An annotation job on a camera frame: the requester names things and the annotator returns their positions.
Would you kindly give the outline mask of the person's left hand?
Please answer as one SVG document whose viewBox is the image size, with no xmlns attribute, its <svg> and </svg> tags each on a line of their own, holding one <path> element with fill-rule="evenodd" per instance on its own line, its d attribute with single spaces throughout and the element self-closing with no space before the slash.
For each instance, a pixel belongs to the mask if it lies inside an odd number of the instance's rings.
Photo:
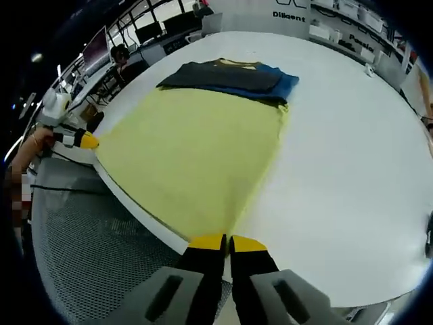
<svg viewBox="0 0 433 325">
<path fill-rule="evenodd" d="M 37 129 L 34 136 L 41 150 L 45 147 L 52 148 L 55 144 L 55 138 L 51 129 Z"/>
</svg>

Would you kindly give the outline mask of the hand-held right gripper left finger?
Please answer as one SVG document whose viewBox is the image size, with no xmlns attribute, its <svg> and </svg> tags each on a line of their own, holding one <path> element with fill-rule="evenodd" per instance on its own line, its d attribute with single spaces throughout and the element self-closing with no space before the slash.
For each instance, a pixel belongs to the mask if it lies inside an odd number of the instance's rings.
<svg viewBox="0 0 433 325">
<path fill-rule="evenodd" d="M 227 236 L 194 238 L 173 267 L 134 288 L 116 310 L 117 324 L 212 324 L 222 293 Z"/>
</svg>

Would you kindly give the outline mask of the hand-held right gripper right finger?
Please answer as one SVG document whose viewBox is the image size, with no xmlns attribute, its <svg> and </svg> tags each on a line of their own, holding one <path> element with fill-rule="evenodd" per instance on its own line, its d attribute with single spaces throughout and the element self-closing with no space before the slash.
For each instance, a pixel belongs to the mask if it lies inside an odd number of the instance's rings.
<svg viewBox="0 0 433 325">
<path fill-rule="evenodd" d="M 280 270 L 265 245 L 234 235 L 229 254 L 241 324 L 331 324 L 329 298 L 293 271 Z"/>
</svg>

